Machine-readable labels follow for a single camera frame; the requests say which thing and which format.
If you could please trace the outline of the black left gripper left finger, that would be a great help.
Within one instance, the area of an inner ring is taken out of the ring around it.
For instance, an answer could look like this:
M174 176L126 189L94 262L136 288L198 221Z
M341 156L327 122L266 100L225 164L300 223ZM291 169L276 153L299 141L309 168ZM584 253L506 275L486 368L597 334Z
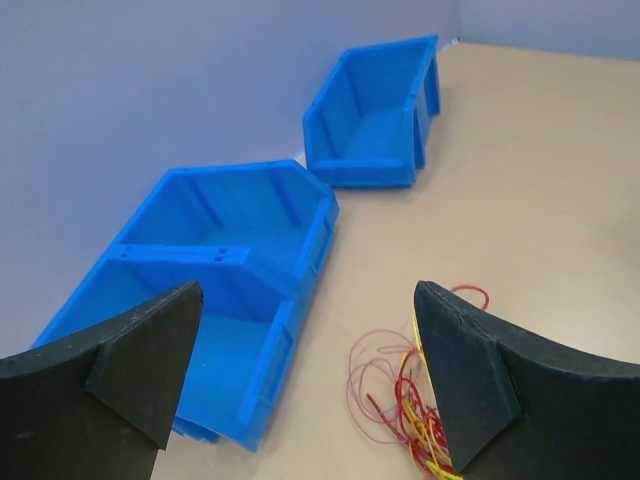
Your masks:
M166 449L203 308L178 285L1 361L4 479L148 479Z

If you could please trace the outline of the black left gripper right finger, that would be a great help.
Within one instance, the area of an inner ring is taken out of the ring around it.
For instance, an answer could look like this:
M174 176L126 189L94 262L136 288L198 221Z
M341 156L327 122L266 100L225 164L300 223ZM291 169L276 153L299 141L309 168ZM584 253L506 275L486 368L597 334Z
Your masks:
M431 281L422 348L454 469L467 479L635 479L639 368L551 341Z

